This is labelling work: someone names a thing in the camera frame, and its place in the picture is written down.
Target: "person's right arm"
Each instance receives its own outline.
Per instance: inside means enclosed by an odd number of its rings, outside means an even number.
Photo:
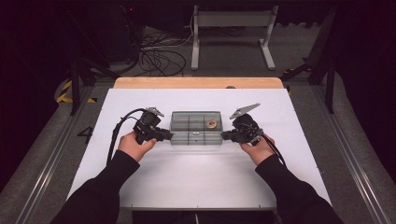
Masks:
[[[255,147],[241,144],[241,148],[257,165],[256,172],[274,192],[277,212],[284,224],[343,223],[312,186],[299,180],[280,163],[264,138]]]

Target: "hand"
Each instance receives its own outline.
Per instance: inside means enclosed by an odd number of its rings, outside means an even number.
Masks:
[[[272,139],[268,135],[265,136],[267,136],[268,139],[270,139],[270,141],[275,144],[274,139]],[[239,145],[244,151],[246,151],[246,153],[250,156],[250,158],[256,165],[259,165],[262,161],[275,154],[275,152],[271,149],[270,146],[268,146],[267,142],[262,136],[260,137],[260,142],[254,147],[249,145],[248,143],[242,143]]]
[[[119,150],[125,152],[137,162],[142,160],[143,156],[154,147],[157,139],[153,138],[142,145],[136,142],[136,132],[131,132],[124,135],[120,139]]]

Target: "metal rail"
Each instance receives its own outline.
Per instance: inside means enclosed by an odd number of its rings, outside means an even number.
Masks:
[[[87,102],[89,96],[91,95],[93,87],[85,87],[83,90],[83,93],[81,95],[81,102]],[[78,117],[84,107],[85,103],[78,108],[76,111],[76,114],[73,117],[69,117],[67,120],[64,130],[62,131],[62,134],[55,146],[55,148],[52,151],[52,154],[49,157],[49,160],[47,161],[47,164],[45,165],[44,169],[41,171],[40,175],[38,176],[37,182],[35,183],[35,187],[33,188],[28,200],[26,201],[25,206],[23,207],[18,219],[17,219],[17,224],[22,224],[22,223],[29,223],[32,219],[33,214],[35,213],[35,210],[37,209],[41,198],[44,195],[44,192],[46,191],[46,188],[48,184],[50,183],[50,180],[52,178],[53,173],[55,172],[56,166],[59,163],[59,160],[61,159],[63,153],[64,153],[64,148],[67,143],[67,139],[70,136],[71,131],[73,130],[73,127],[75,126]]]
[[[385,212],[385,209],[381,205],[378,197],[375,194],[375,190],[373,185],[370,183],[370,179],[367,174],[364,172],[364,169],[359,164],[356,159],[352,148],[350,147],[347,139],[342,132],[337,119],[334,115],[328,112],[327,106],[325,105],[325,100],[320,87],[313,86],[312,90],[317,98],[324,114],[326,115],[327,121],[332,126],[332,130],[338,140],[340,146],[340,152],[346,162],[347,167],[349,168],[350,173],[352,174],[353,179],[355,180],[356,186],[361,192],[361,196],[366,203],[366,206],[373,217],[373,220],[376,224],[391,224],[391,221]]]

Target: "person's left hand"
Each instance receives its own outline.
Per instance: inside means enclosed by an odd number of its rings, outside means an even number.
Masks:
[[[143,156],[154,147],[157,139],[153,138],[142,145],[136,142],[136,132],[125,134],[120,139],[119,150],[125,152],[130,157],[134,158],[137,162],[142,160]]]

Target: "person's left arm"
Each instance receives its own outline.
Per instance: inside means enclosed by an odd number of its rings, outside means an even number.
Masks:
[[[95,178],[85,182],[64,204],[51,223],[116,223],[120,211],[119,191],[139,168],[139,161],[154,147],[151,139],[143,145],[135,141],[135,132],[120,140],[111,163]]]

